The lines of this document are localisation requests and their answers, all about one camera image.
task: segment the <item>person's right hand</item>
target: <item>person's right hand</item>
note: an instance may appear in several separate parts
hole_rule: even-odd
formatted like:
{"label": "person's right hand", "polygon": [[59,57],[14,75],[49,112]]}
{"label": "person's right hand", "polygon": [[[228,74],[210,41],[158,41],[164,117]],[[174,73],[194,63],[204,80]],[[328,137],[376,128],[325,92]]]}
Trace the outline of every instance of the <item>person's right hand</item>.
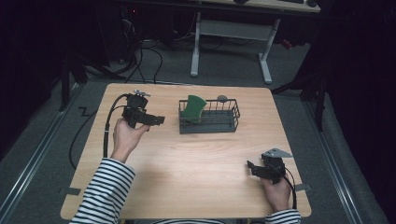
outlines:
{"label": "person's right hand", "polygon": [[280,178],[279,183],[272,184],[272,180],[261,178],[265,188],[268,202],[273,206],[274,212],[290,209],[289,197],[291,188],[285,178]]}
{"label": "person's right hand", "polygon": [[114,149],[111,159],[125,163],[129,154],[137,147],[143,133],[149,130],[148,125],[142,125],[134,129],[128,125],[125,119],[118,119],[114,127],[113,139]]}

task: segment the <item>dark background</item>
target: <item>dark background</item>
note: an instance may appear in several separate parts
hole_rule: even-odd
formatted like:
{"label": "dark background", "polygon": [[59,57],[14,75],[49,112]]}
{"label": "dark background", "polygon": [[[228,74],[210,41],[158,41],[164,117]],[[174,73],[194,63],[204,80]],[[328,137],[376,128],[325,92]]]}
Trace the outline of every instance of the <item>dark background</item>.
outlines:
{"label": "dark background", "polygon": [[[319,5],[321,14],[348,16],[350,22],[328,22],[318,29],[315,21],[285,19],[276,42],[312,43],[296,79],[323,72],[324,55],[335,49],[325,70],[329,75],[327,92],[370,188],[389,222],[395,223],[395,3],[348,0],[320,1]],[[29,118],[50,98],[67,52],[78,52],[103,65],[125,59],[119,8],[77,2],[0,3],[1,159]],[[174,30],[182,34],[190,28],[191,12],[147,8],[140,12],[145,35],[169,46],[176,37]]]}

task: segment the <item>dark gray wire basket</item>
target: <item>dark gray wire basket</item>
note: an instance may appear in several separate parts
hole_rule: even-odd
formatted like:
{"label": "dark gray wire basket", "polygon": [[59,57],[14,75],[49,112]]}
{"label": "dark gray wire basket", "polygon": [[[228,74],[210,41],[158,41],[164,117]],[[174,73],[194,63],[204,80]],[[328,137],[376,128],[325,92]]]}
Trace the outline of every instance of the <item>dark gray wire basket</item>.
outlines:
{"label": "dark gray wire basket", "polygon": [[240,118],[238,104],[235,99],[206,100],[207,104],[200,118],[182,118],[181,112],[186,109],[187,100],[178,102],[180,133],[233,133],[238,127]]}

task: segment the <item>black and white striped shirt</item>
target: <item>black and white striped shirt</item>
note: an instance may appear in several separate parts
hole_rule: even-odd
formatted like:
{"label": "black and white striped shirt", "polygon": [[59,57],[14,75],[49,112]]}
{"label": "black and white striped shirt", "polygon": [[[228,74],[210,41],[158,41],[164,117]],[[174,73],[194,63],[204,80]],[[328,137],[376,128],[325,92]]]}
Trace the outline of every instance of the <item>black and white striped shirt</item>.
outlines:
{"label": "black and white striped shirt", "polygon": [[[83,200],[70,223],[114,223],[134,180],[134,169],[119,161],[102,159],[99,168],[84,192]],[[286,210],[267,216],[265,223],[300,223],[297,210]],[[213,219],[161,220],[153,224],[223,224]]]}

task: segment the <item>white metal frame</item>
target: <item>white metal frame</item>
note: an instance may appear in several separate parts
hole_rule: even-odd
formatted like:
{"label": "white metal frame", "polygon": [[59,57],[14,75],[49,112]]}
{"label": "white metal frame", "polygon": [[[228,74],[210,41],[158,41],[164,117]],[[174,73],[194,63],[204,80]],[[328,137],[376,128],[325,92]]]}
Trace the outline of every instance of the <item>white metal frame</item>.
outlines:
{"label": "white metal frame", "polygon": [[272,79],[268,69],[267,57],[274,42],[279,23],[280,19],[276,19],[272,26],[227,21],[201,20],[201,13],[198,12],[195,28],[195,45],[191,62],[191,76],[198,76],[200,35],[217,35],[266,41],[266,46],[263,53],[259,54],[259,61],[262,66],[262,75],[264,77],[265,83],[271,84]]}

